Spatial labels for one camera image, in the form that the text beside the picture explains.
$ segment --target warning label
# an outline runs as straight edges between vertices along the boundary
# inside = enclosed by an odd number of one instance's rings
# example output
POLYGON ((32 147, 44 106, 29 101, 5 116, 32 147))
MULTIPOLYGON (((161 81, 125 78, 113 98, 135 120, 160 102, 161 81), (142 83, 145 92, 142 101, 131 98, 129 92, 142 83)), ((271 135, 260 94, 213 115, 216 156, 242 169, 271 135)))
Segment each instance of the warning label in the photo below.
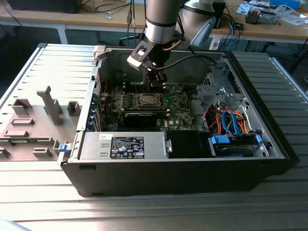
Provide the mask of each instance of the warning label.
POLYGON ((143 137, 112 137, 111 159, 144 159, 143 137))

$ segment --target metal workbench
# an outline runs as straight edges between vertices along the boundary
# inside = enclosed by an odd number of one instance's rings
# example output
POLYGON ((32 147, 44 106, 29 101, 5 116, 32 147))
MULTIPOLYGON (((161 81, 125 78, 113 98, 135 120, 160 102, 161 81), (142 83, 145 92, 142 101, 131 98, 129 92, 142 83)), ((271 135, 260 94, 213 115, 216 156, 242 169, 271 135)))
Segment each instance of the metal workbench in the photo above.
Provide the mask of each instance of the metal workbench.
MULTIPOLYGON (((48 62, 42 60, 59 62, 57 55, 64 55, 90 63, 93 49, 51 44, 37 48, 0 101, 0 132, 11 119, 11 101, 23 94, 20 86, 33 80, 37 86, 48 83, 55 90, 54 78, 47 73, 59 65, 63 70, 71 68, 56 62, 50 62, 53 67, 48 67, 48 62)), ((63 84, 66 81, 66 85, 59 86, 68 87, 55 91, 53 96, 61 99, 61 105, 70 100, 82 105, 91 71, 79 68, 84 77, 58 80, 63 84), (70 89, 80 81, 83 85, 78 85, 80 92, 76 94, 76 89, 70 89)), ((308 148, 308 141, 303 148, 308 148)), ((301 162, 293 169, 283 176, 268 178, 250 192, 91 198, 78 195, 56 161, 0 162, 0 219, 38 231, 306 230, 308 155, 299 157, 301 162)))

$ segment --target circuit board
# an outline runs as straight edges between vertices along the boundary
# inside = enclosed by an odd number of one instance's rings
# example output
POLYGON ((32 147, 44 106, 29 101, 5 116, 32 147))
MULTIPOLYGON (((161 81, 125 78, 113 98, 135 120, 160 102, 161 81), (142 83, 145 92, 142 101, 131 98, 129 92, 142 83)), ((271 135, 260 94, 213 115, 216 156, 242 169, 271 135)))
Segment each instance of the circuit board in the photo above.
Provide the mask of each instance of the circuit board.
POLYGON ((115 87, 103 100, 106 131, 195 130, 187 93, 179 86, 167 88, 164 93, 126 93, 115 87), (156 126, 127 128, 123 122, 127 113, 155 114, 156 126))

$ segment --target gray plastic panel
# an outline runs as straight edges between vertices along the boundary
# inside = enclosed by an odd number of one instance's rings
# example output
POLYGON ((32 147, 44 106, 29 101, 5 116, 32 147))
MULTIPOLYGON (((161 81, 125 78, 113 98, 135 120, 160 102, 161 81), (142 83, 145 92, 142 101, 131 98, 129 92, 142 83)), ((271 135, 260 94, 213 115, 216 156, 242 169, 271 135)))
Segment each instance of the gray plastic panel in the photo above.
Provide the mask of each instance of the gray plastic panel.
MULTIPOLYGON (((29 138, 52 137, 54 141, 72 142, 75 137, 79 116, 70 116, 67 110, 69 102, 78 102, 82 107, 88 84, 94 67, 92 51, 94 46, 62 46, 48 44, 45 48, 38 48, 32 63, 22 73, 22 77, 12 93, 0 109, 0 133, 27 131, 29 138), (51 97, 57 99, 63 113, 60 118, 63 123, 55 126, 44 110, 44 102, 37 95, 38 90, 51 87, 51 97), (16 99, 27 99, 32 108, 26 108, 28 115, 22 118, 32 119, 33 124, 12 124, 12 119, 19 119, 12 109, 16 99)), ((56 160, 58 152, 53 149, 54 143, 16 143, 14 146, 5 145, 9 153, 8 158, 0 161, 34 161, 56 160), (51 155, 34 155, 34 148, 47 147, 51 155)))

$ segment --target blue tab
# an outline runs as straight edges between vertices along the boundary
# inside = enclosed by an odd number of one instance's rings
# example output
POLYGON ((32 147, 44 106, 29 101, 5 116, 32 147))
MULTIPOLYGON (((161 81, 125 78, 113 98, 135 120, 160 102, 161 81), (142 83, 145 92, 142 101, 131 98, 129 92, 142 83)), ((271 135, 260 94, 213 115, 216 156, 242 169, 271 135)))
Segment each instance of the blue tab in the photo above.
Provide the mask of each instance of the blue tab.
POLYGON ((262 143, 262 138, 259 135, 256 135, 256 140, 258 141, 258 143, 262 143))
POLYGON ((59 152, 68 153, 68 152, 70 152, 69 146, 70 146, 69 144, 60 144, 60 145, 59 145, 59 148, 58 148, 58 151, 59 151, 59 152))
POLYGON ((217 143, 217 141, 216 141, 216 139, 215 139, 215 136, 213 136, 213 137, 211 138, 211 140, 212 140, 212 144, 216 144, 216 143, 217 143))
POLYGON ((213 144, 230 143, 229 137, 224 135, 214 135, 212 137, 213 144))

